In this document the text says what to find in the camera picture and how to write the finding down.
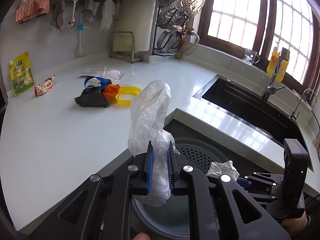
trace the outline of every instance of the yellow hose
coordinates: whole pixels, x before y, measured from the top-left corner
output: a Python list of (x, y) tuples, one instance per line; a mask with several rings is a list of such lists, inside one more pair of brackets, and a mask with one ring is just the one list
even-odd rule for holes
[(183, 50), (180, 55), (177, 55), (177, 58), (181, 58), (184, 54), (186, 54), (189, 50), (191, 50), (194, 46), (196, 46), (199, 43), (199, 36), (198, 34), (194, 33), (194, 35), (196, 36), (196, 42), (194, 44), (192, 44), (191, 46), (189, 46), (188, 48), (186, 48), (185, 50)]

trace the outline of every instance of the mug handle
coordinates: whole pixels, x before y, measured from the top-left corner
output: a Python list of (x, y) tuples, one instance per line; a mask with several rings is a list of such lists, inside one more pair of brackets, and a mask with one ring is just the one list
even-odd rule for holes
[(258, 57), (258, 60), (257, 60), (256, 62), (252, 62), (253, 64), (258, 63), (258, 62), (259, 62), (259, 60), (260, 60), (260, 56), (259, 56), (259, 55), (257, 55), (256, 57)]

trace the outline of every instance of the crumpled plastic bag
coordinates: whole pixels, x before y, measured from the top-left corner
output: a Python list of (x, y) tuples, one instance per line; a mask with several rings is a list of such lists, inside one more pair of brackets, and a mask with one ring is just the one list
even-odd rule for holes
[(160, 207), (169, 199), (167, 151), (170, 141), (175, 148), (172, 135), (163, 130), (171, 94), (167, 83), (154, 80), (142, 90), (131, 103), (131, 128), (128, 148), (133, 156), (147, 152), (148, 143), (153, 147), (153, 173), (151, 191), (147, 196), (135, 196), (139, 201)]
[(207, 172), (207, 176), (219, 178), (223, 174), (229, 175), (230, 178), (234, 180), (237, 180), (239, 177), (239, 173), (237, 169), (232, 165), (232, 161), (227, 161), (225, 163), (212, 162)]

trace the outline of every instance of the red and white snack package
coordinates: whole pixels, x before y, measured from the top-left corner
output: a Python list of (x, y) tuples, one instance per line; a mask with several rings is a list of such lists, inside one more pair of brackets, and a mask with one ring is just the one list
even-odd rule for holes
[(48, 92), (52, 88), (54, 83), (54, 77), (55, 76), (47, 78), (39, 86), (35, 86), (36, 97)]

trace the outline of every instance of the brown window frame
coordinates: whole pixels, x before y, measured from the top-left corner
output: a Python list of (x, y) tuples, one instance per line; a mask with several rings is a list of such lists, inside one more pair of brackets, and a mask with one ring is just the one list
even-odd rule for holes
[[(260, 61), (257, 64), (254, 64), (254, 66), (260, 68), (264, 72), (266, 72), (267, 66), (269, 64), (268, 56), (271, 50), (273, 35), (275, 32), (277, 0), (270, 0), (268, 24), (266, 28), (265, 40), (262, 44), (266, 20), (267, 20), (267, 3), (268, 3), (268, 0), (261, 0), (257, 33), (254, 40), (253, 48), (252, 48), (254, 51), (259, 52), (262, 45)], [(208, 35), (209, 24), (210, 24), (211, 13), (212, 13), (212, 6), (213, 6), (213, 0), (206, 0), (206, 3), (202, 8), (199, 30), (198, 30), (198, 35), (200, 37), (199, 43), (205, 46), (226, 52), (239, 59), (242, 59), (245, 48), (242, 48), (231, 42), (224, 41)], [(302, 95), (303, 91), (307, 88), (311, 88), (314, 91), (316, 91), (316, 89), (319, 87), (320, 26), (319, 26), (319, 21), (317, 20), (313, 12), (312, 12), (312, 17), (313, 17), (313, 45), (312, 45), (312, 52), (310, 56), (309, 66), (308, 66), (303, 84), (300, 84), (288, 73), (284, 75), (284, 79), (282, 80), (283, 84), (285, 84), (289, 89), (295, 90), (300, 95)], [(314, 96), (311, 95), (310, 93), (307, 95), (306, 99), (309, 103), (311, 103), (313, 98)]]

